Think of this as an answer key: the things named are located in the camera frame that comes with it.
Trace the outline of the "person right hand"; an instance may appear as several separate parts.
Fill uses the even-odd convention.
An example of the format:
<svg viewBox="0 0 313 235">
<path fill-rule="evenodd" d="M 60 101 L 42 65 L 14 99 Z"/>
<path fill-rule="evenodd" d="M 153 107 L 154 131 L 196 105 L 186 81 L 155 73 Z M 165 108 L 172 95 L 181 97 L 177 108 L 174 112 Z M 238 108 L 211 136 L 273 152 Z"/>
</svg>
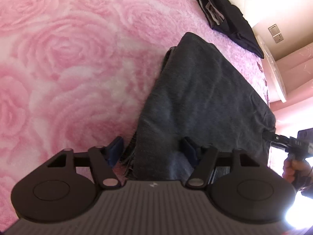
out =
<svg viewBox="0 0 313 235">
<path fill-rule="evenodd" d="M 312 197 L 312 167 L 307 161 L 285 159 L 282 177 L 291 183 L 296 191 Z"/>
</svg>

